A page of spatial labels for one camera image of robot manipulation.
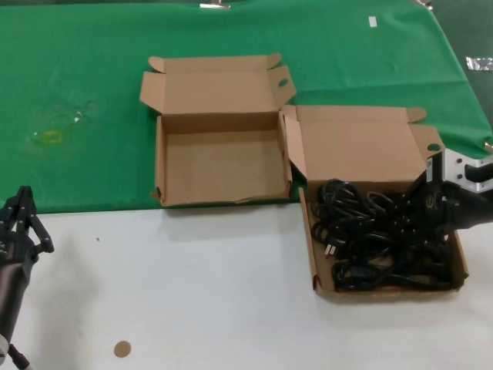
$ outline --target cardboard box lid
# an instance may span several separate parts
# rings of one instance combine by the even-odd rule
[[[162,114],[274,112],[295,94],[280,54],[163,59],[144,72],[140,100]]]
[[[285,106],[292,164],[308,181],[412,181],[424,160],[443,147],[422,108],[380,106]]]

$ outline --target open cardboard box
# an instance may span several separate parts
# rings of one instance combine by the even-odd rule
[[[280,108],[296,93],[280,54],[162,59],[140,99],[156,125],[156,189],[163,206],[290,196]]]
[[[313,289],[327,298],[426,296],[443,292],[412,291],[388,287],[379,291],[335,291],[331,268],[334,256],[315,241],[310,228],[316,221],[310,211],[318,187],[337,178],[363,191],[406,190],[425,170],[426,159],[443,148],[434,127],[416,124],[426,117],[421,108],[365,106],[285,106],[287,146],[291,162],[307,178],[300,189]],[[457,234],[448,238],[454,291],[468,276]]]

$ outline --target cable bundle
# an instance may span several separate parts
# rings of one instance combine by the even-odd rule
[[[369,291],[388,285],[451,288],[443,237],[421,233],[426,225],[419,223],[404,198],[399,192],[361,193],[342,180],[319,188],[311,204],[319,220],[311,234],[328,248],[335,247],[332,277],[337,290]]]

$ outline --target white table surface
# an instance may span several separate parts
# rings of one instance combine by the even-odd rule
[[[297,204],[41,218],[55,253],[12,340],[36,370],[493,366],[491,224],[461,232],[458,294],[341,304],[312,292]]]

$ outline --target brown dot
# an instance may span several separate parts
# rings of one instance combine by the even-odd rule
[[[121,341],[115,346],[115,356],[119,358],[124,358],[130,354],[132,347],[127,341]]]

